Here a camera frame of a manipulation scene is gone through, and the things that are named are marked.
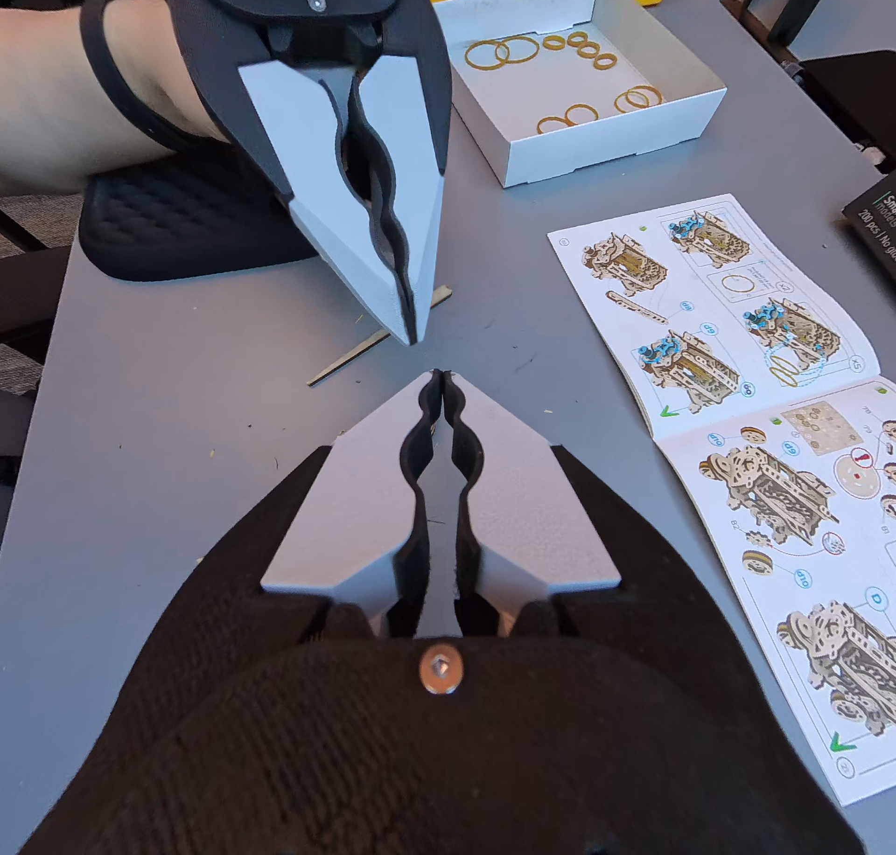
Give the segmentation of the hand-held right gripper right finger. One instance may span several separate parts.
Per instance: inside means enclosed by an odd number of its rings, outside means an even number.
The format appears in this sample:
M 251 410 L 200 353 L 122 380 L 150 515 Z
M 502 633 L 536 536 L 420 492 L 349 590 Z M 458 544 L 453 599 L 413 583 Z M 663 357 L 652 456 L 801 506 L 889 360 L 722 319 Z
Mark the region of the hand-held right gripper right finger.
M 446 419 L 452 459 L 466 481 L 456 534 L 463 635 L 495 636 L 528 603 L 620 584 L 543 436 L 453 372 L 446 374 Z

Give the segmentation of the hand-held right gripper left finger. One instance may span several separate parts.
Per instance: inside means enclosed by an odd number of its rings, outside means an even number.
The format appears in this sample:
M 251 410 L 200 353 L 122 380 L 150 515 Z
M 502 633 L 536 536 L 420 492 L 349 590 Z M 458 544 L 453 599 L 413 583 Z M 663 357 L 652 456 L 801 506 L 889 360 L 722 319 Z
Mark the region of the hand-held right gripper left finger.
M 262 578 L 266 592 L 320 595 L 413 637 L 430 571 L 418 484 L 433 457 L 443 375 L 422 374 L 332 444 Z

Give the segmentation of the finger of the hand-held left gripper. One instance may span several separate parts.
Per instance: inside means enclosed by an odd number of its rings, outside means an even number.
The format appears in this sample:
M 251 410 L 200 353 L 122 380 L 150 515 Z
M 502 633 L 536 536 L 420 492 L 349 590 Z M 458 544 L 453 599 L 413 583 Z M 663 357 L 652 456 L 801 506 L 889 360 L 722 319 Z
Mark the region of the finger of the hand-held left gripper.
M 370 214 L 344 177 L 330 91 L 276 61 L 239 74 L 292 190 L 293 221 L 380 324 L 412 344 L 416 329 L 407 327 L 395 274 L 377 254 Z
M 352 81 L 349 118 L 370 168 L 372 242 L 398 299 L 394 334 L 415 345 L 427 330 L 443 191 L 417 61 L 378 58 Z

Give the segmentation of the person's left forearm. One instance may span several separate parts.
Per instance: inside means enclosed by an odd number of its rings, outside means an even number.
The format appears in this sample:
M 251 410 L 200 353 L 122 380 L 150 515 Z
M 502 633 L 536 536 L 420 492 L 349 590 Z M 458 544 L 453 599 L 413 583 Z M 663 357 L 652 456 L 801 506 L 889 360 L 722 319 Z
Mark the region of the person's left forearm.
M 227 140 L 203 107 L 165 0 L 113 0 L 106 43 L 126 84 L 178 129 Z M 100 87 L 80 10 L 1 10 L 1 194 L 71 194 L 87 178 L 162 158 Z

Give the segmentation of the white cardboard tray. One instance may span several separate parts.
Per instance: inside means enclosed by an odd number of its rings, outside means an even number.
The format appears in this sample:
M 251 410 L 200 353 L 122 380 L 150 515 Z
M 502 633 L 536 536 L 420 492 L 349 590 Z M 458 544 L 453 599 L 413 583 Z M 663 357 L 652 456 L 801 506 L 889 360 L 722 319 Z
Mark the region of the white cardboard tray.
M 508 188 L 699 138 L 727 88 L 636 0 L 442 0 L 454 107 Z

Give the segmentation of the black wrist rest pad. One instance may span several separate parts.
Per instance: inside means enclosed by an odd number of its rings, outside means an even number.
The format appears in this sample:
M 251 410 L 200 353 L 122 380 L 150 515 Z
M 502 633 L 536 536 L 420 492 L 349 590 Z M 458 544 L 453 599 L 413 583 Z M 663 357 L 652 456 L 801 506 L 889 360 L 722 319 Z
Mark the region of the black wrist rest pad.
M 78 241 L 111 278 L 197 278 L 313 257 L 270 183 L 233 147 L 195 150 L 91 177 Z

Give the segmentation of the thin wooden stick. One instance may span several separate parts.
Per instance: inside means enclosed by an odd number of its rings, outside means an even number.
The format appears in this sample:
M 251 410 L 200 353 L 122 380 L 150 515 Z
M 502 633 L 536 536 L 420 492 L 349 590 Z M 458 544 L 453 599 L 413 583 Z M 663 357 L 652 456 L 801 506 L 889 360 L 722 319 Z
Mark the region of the thin wooden stick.
M 435 308 L 438 305 L 444 303 L 449 298 L 452 297 L 454 291 L 448 285 L 441 285 L 437 289 L 433 291 L 433 297 L 431 301 L 431 308 Z M 374 334 L 368 336 L 365 340 L 359 343 L 357 346 L 352 348 L 350 351 L 342 355 L 337 361 L 331 363 L 329 366 L 325 367 L 319 373 L 317 373 L 312 379 L 309 379 L 307 382 L 307 386 L 309 388 L 313 388 L 323 382 L 324 379 L 330 378 L 333 374 L 338 372 L 340 369 L 346 367 L 351 364 L 354 360 L 363 356 L 365 353 L 372 350 L 375 346 L 384 342 L 386 339 L 391 337 L 391 333 L 385 329 L 380 328 Z

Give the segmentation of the group of yellow rubber bands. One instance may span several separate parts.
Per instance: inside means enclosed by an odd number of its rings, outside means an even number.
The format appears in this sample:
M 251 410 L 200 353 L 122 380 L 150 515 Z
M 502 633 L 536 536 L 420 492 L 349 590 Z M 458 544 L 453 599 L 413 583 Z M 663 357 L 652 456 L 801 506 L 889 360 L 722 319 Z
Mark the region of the group of yellow rubber bands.
M 487 118 L 509 141 L 665 102 L 594 27 L 496 35 L 459 48 L 455 59 Z

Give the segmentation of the illustrated instruction booklet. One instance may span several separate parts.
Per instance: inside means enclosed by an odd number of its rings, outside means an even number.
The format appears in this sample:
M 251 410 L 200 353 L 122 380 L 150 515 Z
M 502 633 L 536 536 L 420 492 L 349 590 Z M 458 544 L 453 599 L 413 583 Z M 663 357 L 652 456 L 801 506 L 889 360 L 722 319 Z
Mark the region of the illustrated instruction booklet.
M 840 804 L 894 787 L 894 383 L 731 195 L 547 235 Z

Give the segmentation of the black office chair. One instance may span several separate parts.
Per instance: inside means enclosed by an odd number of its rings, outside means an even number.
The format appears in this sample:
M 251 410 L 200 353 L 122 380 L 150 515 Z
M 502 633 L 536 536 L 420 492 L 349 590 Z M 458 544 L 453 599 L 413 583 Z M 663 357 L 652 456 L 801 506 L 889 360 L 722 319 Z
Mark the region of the black office chair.
M 1 259 L 1 343 L 43 364 L 71 246 Z

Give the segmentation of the black model kit box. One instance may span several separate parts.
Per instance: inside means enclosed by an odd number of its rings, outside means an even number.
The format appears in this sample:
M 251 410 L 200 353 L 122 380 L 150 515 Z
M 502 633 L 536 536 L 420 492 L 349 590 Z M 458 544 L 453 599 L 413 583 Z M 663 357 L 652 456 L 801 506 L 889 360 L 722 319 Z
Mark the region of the black model kit box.
M 848 203 L 843 216 L 887 276 L 895 281 L 895 172 Z

